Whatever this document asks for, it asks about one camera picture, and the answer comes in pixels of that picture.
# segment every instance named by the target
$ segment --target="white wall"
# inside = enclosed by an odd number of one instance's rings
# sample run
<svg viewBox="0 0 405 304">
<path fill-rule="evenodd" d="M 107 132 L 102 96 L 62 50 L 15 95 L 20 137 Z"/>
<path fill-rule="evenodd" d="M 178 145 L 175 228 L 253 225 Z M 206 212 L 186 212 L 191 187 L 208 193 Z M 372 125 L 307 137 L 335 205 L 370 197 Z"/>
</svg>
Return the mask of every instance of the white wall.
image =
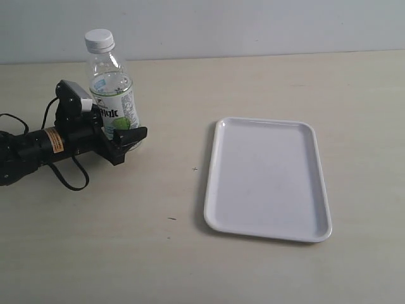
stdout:
<svg viewBox="0 0 405 304">
<path fill-rule="evenodd" d="M 0 63 L 82 61 L 89 29 L 128 59 L 405 48 L 404 0 L 2 0 Z"/>
</svg>

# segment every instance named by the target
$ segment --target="beige table surface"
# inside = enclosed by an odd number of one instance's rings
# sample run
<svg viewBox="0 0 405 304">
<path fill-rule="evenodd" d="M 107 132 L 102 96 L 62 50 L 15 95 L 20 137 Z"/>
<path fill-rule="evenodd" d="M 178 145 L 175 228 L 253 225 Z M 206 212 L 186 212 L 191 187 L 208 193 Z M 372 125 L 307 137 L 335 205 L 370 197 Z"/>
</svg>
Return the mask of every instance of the beige table surface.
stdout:
<svg viewBox="0 0 405 304">
<path fill-rule="evenodd" d="M 79 193 L 48 168 L 0 188 L 0 303 L 403 302 L 405 51 L 138 61 L 130 71 L 149 136 L 124 165 L 81 156 L 91 180 Z M 60 79 L 87 86 L 81 63 L 0 66 L 1 112 L 38 129 Z M 207 228 L 213 123 L 226 116 L 315 128 L 330 239 Z M 60 167 L 83 183 L 70 162 Z"/>
</svg>

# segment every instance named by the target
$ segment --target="tray rim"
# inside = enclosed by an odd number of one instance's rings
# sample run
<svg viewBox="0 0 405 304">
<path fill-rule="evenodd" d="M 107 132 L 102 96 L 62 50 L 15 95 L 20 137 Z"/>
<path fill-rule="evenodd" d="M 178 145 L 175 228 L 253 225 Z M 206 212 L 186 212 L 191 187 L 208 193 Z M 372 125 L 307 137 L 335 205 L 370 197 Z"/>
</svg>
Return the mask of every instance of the tray rim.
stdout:
<svg viewBox="0 0 405 304">
<path fill-rule="evenodd" d="M 286 125 L 302 125 L 306 128 L 308 128 L 311 131 L 311 136 L 313 138 L 313 144 L 314 144 L 314 151 L 315 151 L 315 157 L 316 157 L 316 164 L 318 167 L 318 173 L 320 176 L 320 182 L 321 182 L 321 190 L 322 190 L 322 195 L 323 195 L 323 207 L 325 208 L 326 212 L 326 220 L 327 220 L 327 231 L 317 237 L 285 237 L 285 236 L 280 236 L 278 234 L 261 234 L 261 233 L 243 233 L 241 231 L 235 231 L 233 229 L 227 229 L 224 227 L 220 227 L 217 225 L 217 223 L 211 218 L 209 211 L 209 206 L 212 205 L 213 203 L 210 203 L 208 201 L 209 197 L 209 192 L 212 187 L 212 175 L 213 175 L 213 167 L 216 162 L 216 151 L 218 150 L 219 144 L 220 144 L 220 136 L 219 136 L 219 130 L 222 127 L 222 123 L 226 122 L 227 120 L 252 120 L 254 122 L 269 122 L 269 123 L 275 123 L 275 124 L 286 124 Z M 281 240 L 286 240 L 286 241 L 297 241 L 297 242 L 303 242 L 303 243 L 320 243 L 322 241 L 325 241 L 330 237 L 332 234 L 332 219 L 330 215 L 330 209 L 329 209 L 329 204 L 328 204 L 328 196 L 327 196 L 327 190 L 326 190 L 326 185 L 325 185 L 325 180 L 323 177 L 323 170 L 322 170 L 322 165 L 321 165 L 321 160 L 320 160 L 320 154 L 319 154 L 319 149 L 318 149 L 318 141 L 316 139 L 316 134 L 314 128 L 310 126 L 306 122 L 301 122 L 297 120 L 275 120 L 275 119 L 265 119 L 265 118 L 249 118 L 249 117 L 224 117 L 217 121 L 215 125 L 215 133 L 214 133 L 214 138 L 213 138 L 213 148 L 211 150 L 211 159 L 209 162 L 209 171 L 208 171 L 208 179 L 207 179 L 207 187 L 206 187 L 206 192 L 205 192 L 205 199 L 204 199 L 204 219 L 208 226 L 212 228 L 213 230 L 219 231 L 219 232 L 224 232 L 228 234 L 237 234 L 237 235 L 245 235 L 245 236 L 253 236 L 253 237 L 261 237 L 261 238 L 269 238 L 269 239 L 281 239 Z"/>
</svg>

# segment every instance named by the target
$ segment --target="black cable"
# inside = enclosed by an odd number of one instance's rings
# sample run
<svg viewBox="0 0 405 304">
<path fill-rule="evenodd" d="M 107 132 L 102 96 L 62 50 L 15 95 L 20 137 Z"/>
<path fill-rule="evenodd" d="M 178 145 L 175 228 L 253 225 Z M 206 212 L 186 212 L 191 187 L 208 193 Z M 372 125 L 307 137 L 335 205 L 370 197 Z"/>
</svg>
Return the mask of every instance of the black cable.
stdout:
<svg viewBox="0 0 405 304">
<path fill-rule="evenodd" d="M 46 123 L 46 118 L 48 116 L 48 112 L 49 112 L 49 108 L 51 107 L 51 105 L 57 101 L 59 98 L 55 97 L 54 99 L 51 100 L 50 103 L 48 103 L 48 105 L 46 106 L 46 110 L 45 110 L 45 114 L 44 114 L 44 120 L 42 121 L 42 126 L 41 129 L 43 129 L 45 127 L 45 123 Z"/>
<path fill-rule="evenodd" d="M 48 112 L 50 107 L 52 106 L 52 104 L 58 100 L 57 97 L 55 97 L 54 99 L 51 100 L 51 102 L 47 105 L 46 110 L 45 110 L 45 114 L 44 114 L 44 120 L 42 121 L 42 126 L 41 129 L 43 129 L 45 127 L 45 123 L 46 123 L 46 118 L 48 116 Z M 71 184 L 69 184 L 66 179 L 63 177 L 62 173 L 59 171 L 59 169 L 57 168 L 56 165 L 54 165 L 53 163 L 48 163 L 47 165 L 49 166 L 49 168 L 52 169 L 52 171 L 55 173 L 56 177 L 60 180 L 60 182 L 68 189 L 72 190 L 72 191 L 79 191 L 79 190 L 83 190 L 84 188 L 87 187 L 87 185 L 90 182 L 90 177 L 89 174 L 87 173 L 87 171 L 85 170 L 85 168 L 82 166 L 82 164 L 79 163 L 79 161 L 76 159 L 75 155 L 72 155 L 72 160 L 73 162 L 76 164 L 76 166 L 80 169 L 80 171 L 82 171 L 84 178 L 85 178 L 85 184 L 83 187 L 73 187 Z"/>
<path fill-rule="evenodd" d="M 23 133 L 24 135 L 27 135 L 28 132 L 30 132 L 30 128 L 28 127 L 27 123 L 25 121 L 23 121 L 21 118 L 18 118 L 17 116 L 14 116 L 13 114 L 9 114 L 9 113 L 1 113 L 0 117 L 2 117 L 3 115 L 17 119 L 19 122 L 21 122 L 24 125 L 24 133 Z"/>
<path fill-rule="evenodd" d="M 87 185 L 90 182 L 90 177 L 89 174 L 86 172 L 85 168 L 78 162 L 78 160 L 75 158 L 74 155 L 72 155 L 72 160 L 76 164 L 76 166 L 82 171 L 84 178 L 85 178 L 85 184 L 83 187 L 73 187 L 70 185 L 66 179 L 63 177 L 62 173 L 59 171 L 59 169 L 53 164 L 53 163 L 48 163 L 47 165 L 52 169 L 52 171 L 55 173 L 56 177 L 60 180 L 60 182 L 68 189 L 72 191 L 80 191 L 83 190 L 84 188 L 87 187 Z"/>
</svg>

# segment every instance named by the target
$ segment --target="white plastic tray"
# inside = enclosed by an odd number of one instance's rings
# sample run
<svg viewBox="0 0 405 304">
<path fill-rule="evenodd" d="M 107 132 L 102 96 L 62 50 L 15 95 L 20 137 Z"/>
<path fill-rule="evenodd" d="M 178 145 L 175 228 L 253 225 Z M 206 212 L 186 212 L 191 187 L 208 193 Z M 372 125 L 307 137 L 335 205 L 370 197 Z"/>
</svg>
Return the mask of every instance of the white plastic tray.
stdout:
<svg viewBox="0 0 405 304">
<path fill-rule="evenodd" d="M 302 122 L 220 120 L 204 217 L 222 232 L 326 240 L 332 223 L 314 130 Z"/>
</svg>

